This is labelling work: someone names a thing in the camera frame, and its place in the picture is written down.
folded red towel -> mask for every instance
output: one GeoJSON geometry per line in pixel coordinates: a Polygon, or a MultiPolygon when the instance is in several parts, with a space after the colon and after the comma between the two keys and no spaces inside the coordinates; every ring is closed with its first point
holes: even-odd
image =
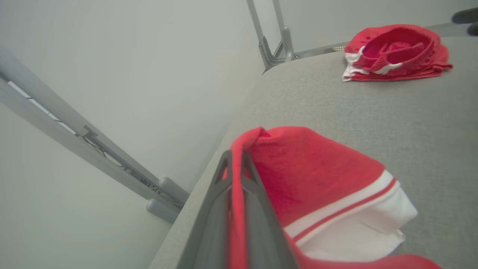
{"type": "Polygon", "coordinates": [[[453,66],[435,32],[417,25],[366,28],[345,46],[343,81],[392,81],[440,76],[453,66]]]}
{"type": "MultiPolygon", "coordinates": [[[[314,231],[324,221],[345,215],[365,203],[380,202],[396,193],[399,184],[380,162],[304,127],[278,127],[269,131],[256,128],[237,138],[231,150],[230,268],[247,268],[244,199],[240,182],[243,151],[251,155],[302,269],[439,268],[425,258],[410,255],[368,263],[323,261],[304,254],[297,246],[303,238],[314,236],[314,231]],[[328,210],[326,214],[317,218],[324,208],[328,210]]],[[[413,216],[412,210],[411,215],[401,215],[399,221],[408,221],[413,216]]],[[[387,225],[394,221],[385,218],[384,222],[380,221],[385,226],[377,229],[390,228],[387,225]]]]}

towel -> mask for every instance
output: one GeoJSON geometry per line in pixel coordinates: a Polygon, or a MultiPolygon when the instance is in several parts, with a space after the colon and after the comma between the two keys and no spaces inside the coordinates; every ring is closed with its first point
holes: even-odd
{"type": "Polygon", "coordinates": [[[304,127],[256,128],[231,151],[230,268],[247,268],[243,151],[302,269],[439,268],[413,255],[381,259],[404,240],[399,228],[417,211],[380,162],[304,127]]]}
{"type": "Polygon", "coordinates": [[[453,66],[435,32],[417,25],[366,28],[344,48],[343,81],[394,81],[440,76],[453,66]]]}

gray metal frame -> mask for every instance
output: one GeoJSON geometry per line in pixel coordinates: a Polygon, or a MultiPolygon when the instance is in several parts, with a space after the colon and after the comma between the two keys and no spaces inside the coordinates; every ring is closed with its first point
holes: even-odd
{"type": "Polygon", "coordinates": [[[277,22],[279,24],[279,28],[281,29],[282,47],[285,50],[284,58],[276,57],[275,55],[277,54],[277,51],[274,52],[275,55],[272,55],[271,49],[269,48],[269,44],[267,43],[267,39],[262,32],[261,23],[259,21],[259,16],[257,15],[257,10],[254,5],[254,0],[247,0],[247,6],[249,7],[250,15],[252,17],[252,22],[254,24],[254,28],[256,29],[257,38],[259,40],[259,51],[261,53],[262,60],[264,61],[266,70],[269,70],[272,67],[277,66],[281,63],[292,61],[294,58],[291,33],[289,28],[284,26],[279,1],[273,0],[273,3],[274,3],[275,13],[277,16],[277,22]]]}
{"type": "Polygon", "coordinates": [[[0,101],[43,133],[146,200],[156,199],[171,212],[178,213],[189,197],[189,193],[169,178],[159,180],[155,177],[61,99],[13,55],[3,49],[0,49],[0,101]],[[67,124],[76,132],[76,135],[59,125],[58,121],[46,113],[41,112],[37,106],[10,86],[8,84],[10,81],[67,124]],[[98,147],[102,147],[122,166],[118,166],[104,155],[99,154],[84,138],[94,141],[98,147]],[[144,181],[142,183],[139,179],[147,180],[158,190],[155,191],[148,187],[144,181]],[[171,193],[163,190],[161,186],[171,187],[171,193]]]}

red towel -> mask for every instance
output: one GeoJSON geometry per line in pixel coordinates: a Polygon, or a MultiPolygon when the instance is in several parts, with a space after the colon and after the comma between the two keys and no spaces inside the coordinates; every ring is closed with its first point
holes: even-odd
{"type": "MultiPolygon", "coordinates": [[[[304,127],[278,127],[269,131],[256,128],[237,138],[231,150],[231,269],[248,267],[240,182],[243,151],[251,155],[283,227],[317,208],[364,189],[384,172],[380,162],[304,127]]],[[[365,263],[321,261],[304,255],[296,240],[286,236],[302,269],[439,269],[433,262],[413,255],[365,263]]]]}
{"type": "Polygon", "coordinates": [[[417,25],[367,28],[345,46],[343,81],[392,81],[440,76],[451,69],[435,32],[417,25]]]}

gray upholstered bench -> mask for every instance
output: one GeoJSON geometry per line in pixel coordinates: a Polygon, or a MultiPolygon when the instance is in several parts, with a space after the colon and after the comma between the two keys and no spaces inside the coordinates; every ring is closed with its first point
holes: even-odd
{"type": "Polygon", "coordinates": [[[419,211],[396,253],[443,268],[478,265],[478,38],[443,43],[455,68],[436,78],[341,82],[343,52],[274,67],[233,119],[150,269],[174,269],[221,154],[243,132],[307,126],[381,161],[419,211]]]}

